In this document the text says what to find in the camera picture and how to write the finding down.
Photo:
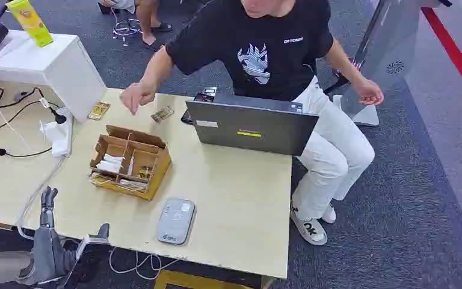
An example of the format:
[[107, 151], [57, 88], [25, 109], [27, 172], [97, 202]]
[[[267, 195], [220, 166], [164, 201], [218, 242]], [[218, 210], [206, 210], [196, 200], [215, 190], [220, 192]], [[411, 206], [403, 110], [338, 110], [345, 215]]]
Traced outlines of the person's right hand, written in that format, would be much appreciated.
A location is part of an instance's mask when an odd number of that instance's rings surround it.
[[135, 82], [120, 94], [120, 100], [132, 115], [136, 115], [140, 106], [155, 99], [156, 90], [157, 86], [154, 84]]

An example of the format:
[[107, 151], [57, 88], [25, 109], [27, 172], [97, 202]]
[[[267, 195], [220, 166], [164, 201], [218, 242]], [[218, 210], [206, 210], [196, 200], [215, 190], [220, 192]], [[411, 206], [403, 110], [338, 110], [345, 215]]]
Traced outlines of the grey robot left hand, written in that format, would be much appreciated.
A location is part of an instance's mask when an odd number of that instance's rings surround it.
[[76, 288], [90, 282], [111, 249], [109, 223], [97, 234], [88, 234], [80, 242], [67, 240], [55, 230], [54, 199], [56, 188], [47, 186], [42, 193], [40, 225], [34, 234], [29, 265], [20, 270], [17, 282], [34, 288]]

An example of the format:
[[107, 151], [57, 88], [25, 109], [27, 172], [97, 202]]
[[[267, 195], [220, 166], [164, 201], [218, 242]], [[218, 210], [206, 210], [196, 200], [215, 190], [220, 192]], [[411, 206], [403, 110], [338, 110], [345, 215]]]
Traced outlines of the person's left hand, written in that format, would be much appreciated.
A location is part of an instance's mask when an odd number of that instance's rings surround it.
[[359, 96], [359, 102], [364, 105], [380, 105], [384, 95], [380, 87], [370, 79], [361, 77], [351, 83]]

